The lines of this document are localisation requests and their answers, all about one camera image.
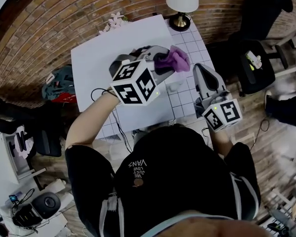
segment white box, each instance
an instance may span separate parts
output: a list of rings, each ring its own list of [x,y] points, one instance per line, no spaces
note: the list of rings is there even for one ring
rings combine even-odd
[[[123,61],[110,84],[121,103],[126,106],[148,105],[160,95],[150,67],[153,62]]]
[[[225,129],[242,120],[237,99],[210,105],[202,114],[214,132]]]

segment person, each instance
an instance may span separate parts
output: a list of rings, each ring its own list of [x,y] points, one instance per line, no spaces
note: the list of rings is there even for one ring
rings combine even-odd
[[[158,128],[138,140],[114,173],[92,142],[118,103],[111,91],[103,92],[74,121],[66,140],[74,200],[90,233],[269,236],[250,222],[260,204],[251,152],[242,143],[233,145],[224,131],[211,132],[212,150],[192,129]]]
[[[270,90],[265,92],[265,112],[281,123],[296,126],[296,94],[282,95],[281,99],[272,98]]]

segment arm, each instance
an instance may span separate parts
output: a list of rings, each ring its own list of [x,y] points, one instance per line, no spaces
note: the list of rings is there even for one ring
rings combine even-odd
[[[231,142],[226,131],[222,130],[214,132],[209,128],[209,133],[212,139],[214,151],[226,157],[233,147],[233,143]]]
[[[71,125],[67,135],[66,148],[71,145],[92,147],[92,142],[102,125],[118,103],[119,99],[109,93],[99,97]]]

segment grid paper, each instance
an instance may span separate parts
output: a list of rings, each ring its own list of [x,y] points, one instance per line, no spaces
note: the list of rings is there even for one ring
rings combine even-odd
[[[189,72],[182,72],[185,74],[186,79],[180,82],[180,87],[172,91],[171,86],[175,83],[167,84],[167,92],[170,98],[172,110],[174,117],[176,119],[195,114],[194,102],[199,97],[195,89],[194,77],[193,77],[193,67],[195,63],[201,63],[209,66],[212,69],[214,65],[212,63],[211,57],[206,49],[206,46],[202,40],[202,37],[197,30],[193,20],[191,19],[191,26],[185,32],[177,32],[169,26],[169,20],[166,19],[165,23],[168,26],[169,32],[173,38],[175,46],[182,49],[189,56],[191,68]],[[118,120],[118,114],[116,109],[114,109],[115,116]],[[113,114],[110,114],[108,119],[102,126],[97,139],[105,138],[108,136],[120,134],[115,118]]]

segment black object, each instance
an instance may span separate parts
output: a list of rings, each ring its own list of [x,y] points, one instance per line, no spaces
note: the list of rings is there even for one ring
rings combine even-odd
[[[176,21],[181,21],[185,22],[184,26],[178,26],[175,22]],[[185,15],[185,13],[178,12],[175,15],[172,15],[169,17],[169,26],[178,32],[183,32],[186,31],[190,26],[191,26],[191,21],[190,19]]]
[[[33,211],[30,204],[24,205],[12,217],[13,224],[18,227],[31,227],[42,222],[42,218]]]
[[[296,126],[296,97],[282,101],[267,97],[265,112],[282,123]]]
[[[15,157],[15,154],[14,154],[15,145],[12,145],[10,141],[9,141],[9,148],[10,148],[12,157]]]
[[[290,229],[288,227],[283,227],[279,232],[280,237],[290,237]]]
[[[26,149],[25,141],[33,137],[33,154],[38,152],[41,155],[61,156],[60,136],[64,126],[57,105],[48,101],[41,107],[29,109],[0,99],[0,115],[14,119],[11,122],[0,119],[2,133],[12,134],[19,126],[24,125],[27,135],[17,135],[21,150]]]
[[[52,192],[46,192],[32,201],[35,211],[43,218],[48,219],[60,208],[60,199]]]
[[[1,237],[8,237],[8,230],[5,228],[4,224],[0,223],[0,236]]]
[[[18,199],[18,197],[16,195],[10,195],[9,198],[10,198],[12,203],[15,203],[15,202],[19,201],[19,199]]]
[[[258,92],[275,81],[275,74],[269,59],[280,58],[284,68],[288,68],[280,46],[275,46],[277,52],[267,54],[259,42],[267,37],[282,9],[291,12],[293,10],[292,0],[245,0],[244,2],[240,31],[229,37],[228,49],[232,50],[230,52],[231,63],[235,64],[234,69],[245,94]],[[251,69],[245,57],[248,51],[255,56],[261,56],[261,69]]]
[[[268,228],[270,228],[272,231],[275,231],[275,232],[279,232],[281,231],[281,226],[280,224],[276,224],[276,223],[270,223],[267,225]]]

